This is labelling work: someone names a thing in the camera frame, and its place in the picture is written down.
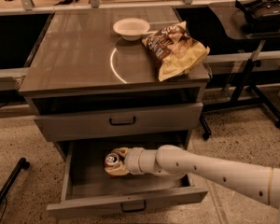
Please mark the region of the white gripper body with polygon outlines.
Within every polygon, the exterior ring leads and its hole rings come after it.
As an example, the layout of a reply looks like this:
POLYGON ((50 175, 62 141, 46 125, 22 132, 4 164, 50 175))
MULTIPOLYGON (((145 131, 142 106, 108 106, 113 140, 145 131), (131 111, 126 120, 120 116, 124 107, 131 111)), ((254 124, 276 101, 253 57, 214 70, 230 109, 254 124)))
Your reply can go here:
POLYGON ((140 169, 140 156, 144 150, 141 147, 134 147, 128 150, 125 156, 124 164, 126 170, 132 175, 142 175, 143 172, 140 169))

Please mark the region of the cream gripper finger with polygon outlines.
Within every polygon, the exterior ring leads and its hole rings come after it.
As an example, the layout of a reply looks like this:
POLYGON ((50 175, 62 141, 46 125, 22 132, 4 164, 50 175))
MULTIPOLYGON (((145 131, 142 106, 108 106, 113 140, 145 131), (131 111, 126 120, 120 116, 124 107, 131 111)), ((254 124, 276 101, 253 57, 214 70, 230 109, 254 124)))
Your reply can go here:
POLYGON ((129 173, 129 171, 125 168, 125 166, 106 167, 105 171, 112 176, 123 176, 129 173))
POLYGON ((130 150, 127 147, 115 148, 111 151, 112 154, 125 158, 130 150))

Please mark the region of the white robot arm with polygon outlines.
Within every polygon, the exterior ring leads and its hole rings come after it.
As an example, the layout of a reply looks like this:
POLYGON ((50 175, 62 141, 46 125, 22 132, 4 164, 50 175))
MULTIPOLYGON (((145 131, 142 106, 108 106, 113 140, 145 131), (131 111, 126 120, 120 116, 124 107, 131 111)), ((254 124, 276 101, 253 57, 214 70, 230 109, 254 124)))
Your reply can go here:
POLYGON ((120 147, 105 157, 105 171, 179 178, 192 173, 278 210, 280 224, 280 169, 196 155, 180 147, 157 149, 120 147))

